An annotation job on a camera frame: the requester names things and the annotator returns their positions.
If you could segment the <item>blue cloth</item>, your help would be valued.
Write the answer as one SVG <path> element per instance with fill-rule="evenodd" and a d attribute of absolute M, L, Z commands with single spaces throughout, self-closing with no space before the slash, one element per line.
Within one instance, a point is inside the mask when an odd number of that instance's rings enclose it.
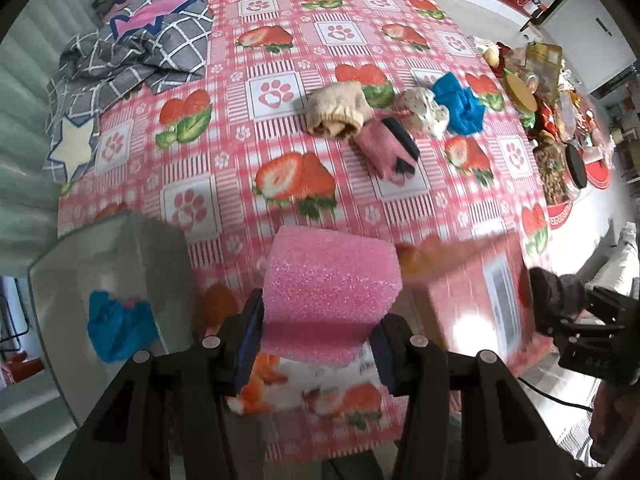
<path fill-rule="evenodd" d="M 158 338 L 151 304 L 123 304 L 105 290 L 89 296 L 87 333 L 93 350 L 106 364 L 127 361 Z"/>

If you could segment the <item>pink sponge block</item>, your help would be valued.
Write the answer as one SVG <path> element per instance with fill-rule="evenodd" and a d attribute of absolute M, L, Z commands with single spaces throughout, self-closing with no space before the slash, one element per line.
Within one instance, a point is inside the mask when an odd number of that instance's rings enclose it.
<path fill-rule="evenodd" d="M 262 283 L 262 351 L 345 367 L 401 289 L 396 248 L 387 240 L 282 226 Z"/>

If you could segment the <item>blue scrunchie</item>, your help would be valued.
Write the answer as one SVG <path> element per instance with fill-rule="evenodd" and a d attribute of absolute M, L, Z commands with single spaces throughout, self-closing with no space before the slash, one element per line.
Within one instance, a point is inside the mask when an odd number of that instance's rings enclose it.
<path fill-rule="evenodd" d="M 460 136 L 480 133 L 484 127 L 486 107 L 470 88 L 462 87 L 453 73 L 446 73 L 432 85 L 437 104 L 449 110 L 448 129 Z"/>

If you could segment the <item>beige sock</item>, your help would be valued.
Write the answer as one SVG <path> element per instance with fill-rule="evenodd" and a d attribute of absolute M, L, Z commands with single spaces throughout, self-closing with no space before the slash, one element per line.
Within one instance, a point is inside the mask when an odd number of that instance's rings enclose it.
<path fill-rule="evenodd" d="M 318 138 L 348 140 L 373 117 L 358 81 L 334 82 L 312 92 L 306 104 L 307 132 Z"/>

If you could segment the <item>white storage box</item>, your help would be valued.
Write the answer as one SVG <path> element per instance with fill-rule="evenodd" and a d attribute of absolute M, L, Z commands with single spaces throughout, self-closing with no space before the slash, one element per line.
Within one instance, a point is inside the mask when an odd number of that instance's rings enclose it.
<path fill-rule="evenodd" d="M 192 344 L 198 290 L 184 233 L 133 211 L 64 235 L 28 270 L 55 385 L 81 425 L 122 364 Z"/>

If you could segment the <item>red cardboard box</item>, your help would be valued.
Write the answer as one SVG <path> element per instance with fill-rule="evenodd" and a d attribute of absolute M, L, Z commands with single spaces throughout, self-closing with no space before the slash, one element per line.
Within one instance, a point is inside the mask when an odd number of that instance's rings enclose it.
<path fill-rule="evenodd" d="M 533 359 L 533 299 L 518 233 L 430 236 L 396 250 L 404 289 L 392 311 L 414 332 L 465 356 L 496 352 L 512 372 Z"/>

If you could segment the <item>black lid glass jar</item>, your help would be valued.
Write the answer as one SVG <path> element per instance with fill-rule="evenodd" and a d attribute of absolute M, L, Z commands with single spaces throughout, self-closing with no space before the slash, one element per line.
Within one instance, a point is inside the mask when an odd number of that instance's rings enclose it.
<path fill-rule="evenodd" d="M 534 149 L 544 197 L 549 206 L 576 200 L 587 185 L 586 166 L 573 144 L 547 143 Z"/>

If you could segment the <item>yellow lid glass jar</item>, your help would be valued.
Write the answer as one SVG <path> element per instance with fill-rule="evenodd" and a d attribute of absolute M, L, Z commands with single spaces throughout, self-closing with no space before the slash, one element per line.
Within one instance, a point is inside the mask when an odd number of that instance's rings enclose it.
<path fill-rule="evenodd" d="M 533 92 L 518 75 L 506 70 L 501 78 L 503 89 L 515 109 L 522 114 L 535 114 L 537 101 Z"/>

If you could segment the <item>pink black rolled sock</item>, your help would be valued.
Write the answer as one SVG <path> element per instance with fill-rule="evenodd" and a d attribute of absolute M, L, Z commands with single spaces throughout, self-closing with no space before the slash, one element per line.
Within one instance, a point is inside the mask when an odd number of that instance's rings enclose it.
<path fill-rule="evenodd" d="M 420 151 L 395 117 L 369 120 L 354 137 L 354 142 L 375 177 L 401 186 L 416 175 Z"/>

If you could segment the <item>white dotted scrunchie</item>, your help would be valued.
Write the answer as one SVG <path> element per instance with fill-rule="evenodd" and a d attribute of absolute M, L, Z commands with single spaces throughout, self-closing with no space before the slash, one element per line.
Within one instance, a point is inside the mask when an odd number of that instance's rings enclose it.
<path fill-rule="evenodd" d="M 406 90 L 398 99 L 400 122 L 418 138 L 441 141 L 449 126 L 449 110 L 435 101 L 434 92 L 424 87 Z"/>

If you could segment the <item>grey checked blanket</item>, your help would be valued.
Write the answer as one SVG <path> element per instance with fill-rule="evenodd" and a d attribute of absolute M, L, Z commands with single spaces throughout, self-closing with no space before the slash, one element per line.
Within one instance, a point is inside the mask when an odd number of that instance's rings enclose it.
<path fill-rule="evenodd" d="M 208 0 L 134 0 L 102 28 L 73 36 L 47 84 L 43 170 L 59 185 L 92 165 L 100 117 L 144 84 L 154 94 L 205 76 L 213 26 Z"/>

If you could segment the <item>grey window curtain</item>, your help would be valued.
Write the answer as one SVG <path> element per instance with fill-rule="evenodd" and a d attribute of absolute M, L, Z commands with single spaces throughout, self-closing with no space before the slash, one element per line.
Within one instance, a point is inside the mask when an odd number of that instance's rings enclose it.
<path fill-rule="evenodd" d="M 96 28 L 91 0 L 29 0 L 1 41 L 1 273 L 21 278 L 56 239 L 60 187 L 49 153 L 47 83 L 68 40 Z"/>

